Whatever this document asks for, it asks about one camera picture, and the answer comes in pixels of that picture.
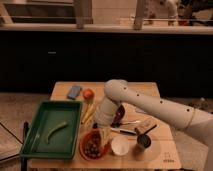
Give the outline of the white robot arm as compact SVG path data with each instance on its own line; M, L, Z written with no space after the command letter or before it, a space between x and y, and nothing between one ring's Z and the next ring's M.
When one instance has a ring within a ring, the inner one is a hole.
M112 79L104 85L104 97L95 110L94 122L110 126L122 103L131 104L165 123L184 131L208 147L204 171L213 171L213 115L187 105L139 93L125 80Z

